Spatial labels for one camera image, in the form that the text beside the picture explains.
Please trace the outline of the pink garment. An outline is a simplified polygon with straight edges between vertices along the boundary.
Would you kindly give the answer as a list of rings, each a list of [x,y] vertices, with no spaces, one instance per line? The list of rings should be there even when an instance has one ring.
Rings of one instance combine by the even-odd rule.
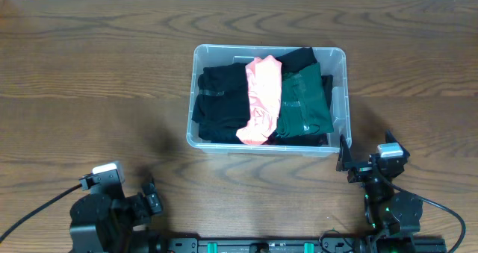
[[[236,132],[246,145],[261,145],[276,130],[282,97],[282,63],[274,56],[255,57],[246,65],[250,118]]]

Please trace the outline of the red plaid flannel shirt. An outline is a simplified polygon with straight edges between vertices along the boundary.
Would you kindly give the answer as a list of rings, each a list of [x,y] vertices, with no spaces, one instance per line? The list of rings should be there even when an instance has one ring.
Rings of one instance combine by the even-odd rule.
[[[265,145],[272,146],[327,146],[327,134],[279,137],[276,132],[269,136]]]

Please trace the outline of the dark green garment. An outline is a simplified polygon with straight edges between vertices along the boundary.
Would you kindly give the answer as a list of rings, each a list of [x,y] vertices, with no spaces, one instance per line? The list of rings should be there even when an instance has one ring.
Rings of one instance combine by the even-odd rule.
[[[334,131],[319,63],[288,72],[282,81],[276,133],[280,138],[328,134]]]

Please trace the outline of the black garment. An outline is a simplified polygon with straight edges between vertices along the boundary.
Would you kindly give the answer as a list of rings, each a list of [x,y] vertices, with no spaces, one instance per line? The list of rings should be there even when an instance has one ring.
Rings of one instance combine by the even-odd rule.
[[[286,73],[298,72],[313,63],[318,63],[316,57],[314,56],[313,49],[311,48],[297,49],[277,57],[277,60],[282,63],[282,81],[285,79]],[[323,86],[326,91],[326,101],[330,111],[332,103],[333,77],[331,75],[323,75],[322,73],[321,75]]]

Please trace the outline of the black cloth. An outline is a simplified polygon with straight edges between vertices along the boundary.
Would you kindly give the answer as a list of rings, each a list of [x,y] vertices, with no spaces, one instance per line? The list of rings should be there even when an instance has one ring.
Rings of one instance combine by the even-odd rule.
[[[199,125],[199,138],[240,144],[237,131],[250,120],[246,65],[205,67],[198,87],[192,120]]]

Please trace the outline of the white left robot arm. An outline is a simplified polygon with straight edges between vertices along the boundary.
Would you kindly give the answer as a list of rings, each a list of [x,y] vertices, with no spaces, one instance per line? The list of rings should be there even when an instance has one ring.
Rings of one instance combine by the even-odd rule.
[[[167,251],[167,242],[158,232],[135,230],[164,211],[153,178],[145,181],[140,193],[129,197],[117,169],[94,171],[81,178],[80,185],[89,194],[70,209],[74,252]]]

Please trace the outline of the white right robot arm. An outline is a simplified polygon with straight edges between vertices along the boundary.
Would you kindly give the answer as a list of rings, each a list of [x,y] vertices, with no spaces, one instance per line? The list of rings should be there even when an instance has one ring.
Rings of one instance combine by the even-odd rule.
[[[356,239],[355,252],[414,252],[413,234],[420,230],[423,202],[396,190],[392,181],[408,162],[409,152],[385,132],[385,143],[365,161],[354,160],[345,136],[340,136],[336,170],[347,172],[350,183],[364,188],[364,214],[373,232]]]

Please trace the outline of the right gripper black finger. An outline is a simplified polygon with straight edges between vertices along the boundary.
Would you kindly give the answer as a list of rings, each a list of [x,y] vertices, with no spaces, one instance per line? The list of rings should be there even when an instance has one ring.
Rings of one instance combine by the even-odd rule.
[[[347,143],[347,139],[343,134],[340,136],[339,142],[340,151],[338,155],[336,170],[338,172],[348,171],[353,166],[353,158]]]
[[[397,143],[397,139],[394,137],[394,135],[389,131],[385,131],[385,142],[386,143]]]

